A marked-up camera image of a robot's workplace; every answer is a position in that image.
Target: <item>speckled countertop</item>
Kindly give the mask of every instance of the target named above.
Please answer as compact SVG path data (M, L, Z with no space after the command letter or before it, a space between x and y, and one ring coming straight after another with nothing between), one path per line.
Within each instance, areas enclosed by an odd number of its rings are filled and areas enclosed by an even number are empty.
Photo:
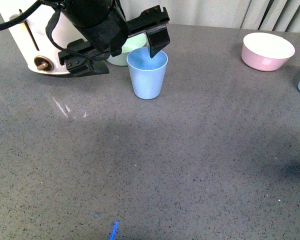
M300 240L300 34L260 72L251 30L168 31L153 100L127 67L34 73L0 32L0 240L106 240L116 220L120 240Z

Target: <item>light green bowl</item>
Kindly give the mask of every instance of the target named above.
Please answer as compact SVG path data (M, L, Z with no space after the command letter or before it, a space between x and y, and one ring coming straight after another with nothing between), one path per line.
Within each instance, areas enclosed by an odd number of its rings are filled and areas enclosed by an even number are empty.
M107 61L113 65L117 66L128 66L127 56L128 54L135 50L142 48L147 43L147 37L144 33L130 37L126 40L125 44L122 46L122 53L118 56L110 56Z

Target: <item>black strap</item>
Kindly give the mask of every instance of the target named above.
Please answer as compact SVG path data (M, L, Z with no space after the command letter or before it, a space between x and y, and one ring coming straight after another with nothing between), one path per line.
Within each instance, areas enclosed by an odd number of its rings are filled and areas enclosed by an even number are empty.
M60 15L61 15L61 9L60 8L54 8L54 14L52 15L52 17L50 18L47 26L45 27L45 34L48 37L48 39L50 40L50 42L52 43L53 46L55 46L57 49L61 50L61 51L65 51L68 54L71 54L72 56L76 56L76 57L80 57L83 59L87 59L89 61L100 61L100 60L105 60L104 57L89 57L85 54L79 53L77 51L72 51L69 50L67 48L63 48L61 46L59 46L53 39L52 37L52 32L54 31L55 27L57 26L59 19L60 19Z

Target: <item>black cable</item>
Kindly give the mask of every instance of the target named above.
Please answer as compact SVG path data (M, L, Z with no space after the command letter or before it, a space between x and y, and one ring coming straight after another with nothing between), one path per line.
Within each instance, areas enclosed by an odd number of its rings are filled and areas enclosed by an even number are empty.
M12 19L12 20L4 22L4 23L1 23L0 24L0 31L11 28L11 27L21 23L22 21L26 20L26 18L29 17L31 14L33 14L34 11L37 10L40 7L41 4L42 4L41 1L37 0L31 7L29 7L21 15L17 16L15 19Z

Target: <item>pink bowl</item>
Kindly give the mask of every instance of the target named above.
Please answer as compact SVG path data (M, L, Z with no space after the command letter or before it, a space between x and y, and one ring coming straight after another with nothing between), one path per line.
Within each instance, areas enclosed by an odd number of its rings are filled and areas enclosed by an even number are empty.
M294 46L274 34L254 32L243 38L242 60L259 71L277 70L294 54Z

